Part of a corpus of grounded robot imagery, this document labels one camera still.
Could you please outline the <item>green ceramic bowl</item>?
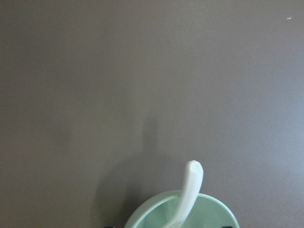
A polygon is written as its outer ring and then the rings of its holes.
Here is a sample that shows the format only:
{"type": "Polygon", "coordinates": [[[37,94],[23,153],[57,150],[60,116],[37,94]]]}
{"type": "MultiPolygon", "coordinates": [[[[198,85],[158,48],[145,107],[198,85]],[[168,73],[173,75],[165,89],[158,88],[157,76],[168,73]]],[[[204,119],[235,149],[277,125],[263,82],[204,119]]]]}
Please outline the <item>green ceramic bowl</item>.
{"type": "MultiPolygon", "coordinates": [[[[162,228],[174,215],[180,191],[155,195],[139,206],[125,224],[126,228],[162,228]]],[[[184,228],[223,228],[239,224],[230,209],[218,199],[200,193],[182,225],[184,228]]]]}

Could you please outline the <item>white ceramic spoon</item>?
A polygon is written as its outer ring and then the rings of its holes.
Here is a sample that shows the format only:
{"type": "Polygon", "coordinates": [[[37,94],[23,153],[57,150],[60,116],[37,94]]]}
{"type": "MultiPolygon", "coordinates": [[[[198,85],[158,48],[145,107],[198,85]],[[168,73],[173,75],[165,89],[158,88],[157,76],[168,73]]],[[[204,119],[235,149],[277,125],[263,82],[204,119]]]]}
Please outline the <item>white ceramic spoon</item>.
{"type": "Polygon", "coordinates": [[[164,228],[181,228],[198,197],[203,176],[204,170],[198,161],[192,160],[186,164],[180,201],[173,217],[163,226],[164,228]]]}

